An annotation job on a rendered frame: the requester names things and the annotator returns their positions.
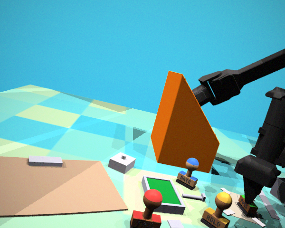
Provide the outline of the red and brown fail stamp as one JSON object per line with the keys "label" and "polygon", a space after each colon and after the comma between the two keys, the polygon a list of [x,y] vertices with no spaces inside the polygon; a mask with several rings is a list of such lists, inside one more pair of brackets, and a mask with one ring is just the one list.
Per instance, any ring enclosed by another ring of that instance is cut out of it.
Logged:
{"label": "red and brown fail stamp", "polygon": [[160,228],[161,216],[153,214],[153,210],[162,204],[162,195],[155,189],[145,192],[143,202],[146,206],[144,212],[133,210],[130,228]]}

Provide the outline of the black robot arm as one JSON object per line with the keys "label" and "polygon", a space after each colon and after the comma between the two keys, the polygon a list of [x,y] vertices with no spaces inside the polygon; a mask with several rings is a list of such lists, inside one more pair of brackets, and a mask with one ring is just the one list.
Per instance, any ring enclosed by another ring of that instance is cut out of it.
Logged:
{"label": "black robot arm", "polygon": [[[245,84],[283,68],[285,68],[285,49],[239,70],[226,69],[204,75],[198,79],[200,85],[192,92],[200,106],[208,102],[211,102],[213,106],[218,105],[239,95]],[[272,98],[272,101],[264,122],[285,130],[285,89],[276,86],[273,90],[265,93],[265,96]]]}

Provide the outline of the wooden date stamp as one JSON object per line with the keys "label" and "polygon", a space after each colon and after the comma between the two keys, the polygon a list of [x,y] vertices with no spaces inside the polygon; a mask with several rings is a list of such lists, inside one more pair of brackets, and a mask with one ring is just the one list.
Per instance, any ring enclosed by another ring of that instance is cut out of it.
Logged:
{"label": "wooden date stamp", "polygon": [[193,190],[197,184],[198,179],[192,176],[192,172],[197,170],[199,167],[199,162],[197,159],[190,158],[186,162],[187,172],[180,171],[177,176],[176,182],[180,185]]}

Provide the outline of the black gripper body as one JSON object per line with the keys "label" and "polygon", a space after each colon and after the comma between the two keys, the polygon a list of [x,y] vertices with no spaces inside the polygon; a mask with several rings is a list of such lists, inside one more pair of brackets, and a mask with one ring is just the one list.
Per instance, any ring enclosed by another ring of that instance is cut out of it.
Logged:
{"label": "black gripper body", "polygon": [[267,188],[272,188],[279,172],[278,158],[285,147],[285,130],[266,122],[258,130],[259,136],[251,154],[237,161],[234,171]]}

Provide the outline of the tan clipboard with white clip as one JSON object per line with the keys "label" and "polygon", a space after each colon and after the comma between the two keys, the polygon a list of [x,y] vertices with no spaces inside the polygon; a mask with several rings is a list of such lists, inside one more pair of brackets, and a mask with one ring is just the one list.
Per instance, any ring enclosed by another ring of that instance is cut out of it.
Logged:
{"label": "tan clipboard with white clip", "polygon": [[100,161],[0,156],[0,218],[125,210]]}

